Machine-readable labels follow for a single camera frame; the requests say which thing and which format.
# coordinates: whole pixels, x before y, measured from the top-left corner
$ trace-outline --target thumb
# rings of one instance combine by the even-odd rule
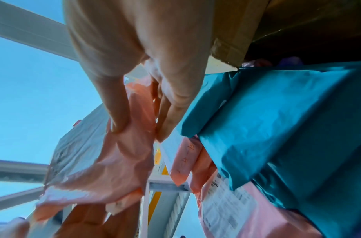
[[[26,238],[30,223],[23,218],[11,220],[0,234],[0,238]]]

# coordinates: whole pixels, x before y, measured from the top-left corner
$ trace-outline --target blue sky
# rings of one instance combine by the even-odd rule
[[[4,1],[64,23],[61,0]],[[0,160],[48,164],[58,140],[99,104],[78,62],[0,38]],[[0,182],[0,196],[39,186]],[[34,204],[0,211],[0,222]]]

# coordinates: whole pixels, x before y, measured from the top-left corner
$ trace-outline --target skin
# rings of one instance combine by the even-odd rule
[[[164,141],[199,92],[212,39],[214,0],[63,0],[80,64],[119,133],[129,123],[124,75],[143,64],[156,86],[157,140]],[[104,205],[78,205],[56,238],[133,237],[139,204],[105,219]],[[0,238],[26,238],[14,219]]]

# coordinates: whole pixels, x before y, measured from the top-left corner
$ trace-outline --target pink package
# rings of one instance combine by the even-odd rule
[[[140,201],[154,166],[156,117],[149,77],[126,86],[130,122],[121,133],[100,106],[55,149],[46,190],[34,211],[46,220],[71,204],[113,204],[114,214]]]
[[[203,146],[200,153],[182,148],[199,143],[197,138],[183,138],[171,171],[182,166],[178,183],[184,183],[189,174],[187,181],[198,200],[199,219],[207,238],[322,237],[303,216],[274,207],[251,182],[231,191]]]

